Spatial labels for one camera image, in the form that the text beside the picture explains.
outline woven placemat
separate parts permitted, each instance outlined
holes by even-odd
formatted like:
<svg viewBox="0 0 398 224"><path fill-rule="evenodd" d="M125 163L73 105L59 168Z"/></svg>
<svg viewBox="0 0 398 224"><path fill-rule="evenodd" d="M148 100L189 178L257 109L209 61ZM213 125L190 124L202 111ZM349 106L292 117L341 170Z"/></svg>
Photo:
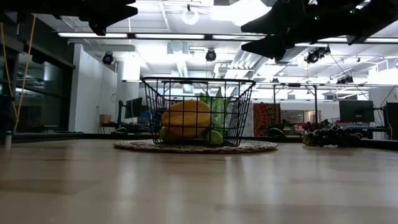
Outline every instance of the woven placemat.
<svg viewBox="0 0 398 224"><path fill-rule="evenodd" d="M244 153L244 152L264 152L276 151L277 144L265 141L242 140L238 147L223 146L186 146L186 145L169 145L169 144L154 144L153 140L135 140L135 141L120 141L113 144L116 149L126 149L132 151L146 151L146 152L171 152L171 153Z"/></svg>

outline grapes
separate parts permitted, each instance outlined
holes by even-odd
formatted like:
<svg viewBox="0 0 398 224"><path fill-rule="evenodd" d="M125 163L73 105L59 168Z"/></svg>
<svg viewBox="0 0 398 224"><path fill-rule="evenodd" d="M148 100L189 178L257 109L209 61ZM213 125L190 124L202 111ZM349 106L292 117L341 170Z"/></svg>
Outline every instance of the grapes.
<svg viewBox="0 0 398 224"><path fill-rule="evenodd" d="M303 137L303 143L307 146L339 146L339 147L356 147L362 138L362 134L352 134L351 128L337 128L315 130Z"/></svg>

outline table surface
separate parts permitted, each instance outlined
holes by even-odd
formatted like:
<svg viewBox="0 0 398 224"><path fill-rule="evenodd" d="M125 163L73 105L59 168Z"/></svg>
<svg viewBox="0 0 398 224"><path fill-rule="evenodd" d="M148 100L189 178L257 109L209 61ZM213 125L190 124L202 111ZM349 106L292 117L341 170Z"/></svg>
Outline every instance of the table surface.
<svg viewBox="0 0 398 224"><path fill-rule="evenodd" d="M0 149L1 223L398 223L396 152L150 154L113 142Z"/></svg>

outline glass wall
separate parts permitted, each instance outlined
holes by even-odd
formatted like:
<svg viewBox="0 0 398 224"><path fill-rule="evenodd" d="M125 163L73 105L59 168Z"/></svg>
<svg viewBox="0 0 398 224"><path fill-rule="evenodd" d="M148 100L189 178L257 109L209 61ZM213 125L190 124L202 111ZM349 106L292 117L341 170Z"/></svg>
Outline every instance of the glass wall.
<svg viewBox="0 0 398 224"><path fill-rule="evenodd" d="M22 99L18 133L42 133L53 131L67 131L70 88L72 84L72 71L57 67L51 63L41 60L35 56L28 56L27 53L21 53L12 59L12 53L7 52L7 62L9 64L11 80L16 74L16 100L15 105L18 110L21 102L22 85L25 75L26 62L29 59L29 69L25 79L24 97ZM17 65L10 67L10 63L16 62ZM8 95L9 87L6 72L4 69L4 58L0 56L0 93ZM13 111L8 109L4 111L12 116L11 121L15 121Z"/></svg>

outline wire basket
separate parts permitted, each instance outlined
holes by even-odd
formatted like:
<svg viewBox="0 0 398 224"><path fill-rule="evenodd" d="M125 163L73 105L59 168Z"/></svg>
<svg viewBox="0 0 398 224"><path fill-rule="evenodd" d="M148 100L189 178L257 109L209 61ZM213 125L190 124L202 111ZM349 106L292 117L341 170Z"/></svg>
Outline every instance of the wire basket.
<svg viewBox="0 0 398 224"><path fill-rule="evenodd" d="M142 82L155 144L239 146L255 81L144 77Z"/></svg>

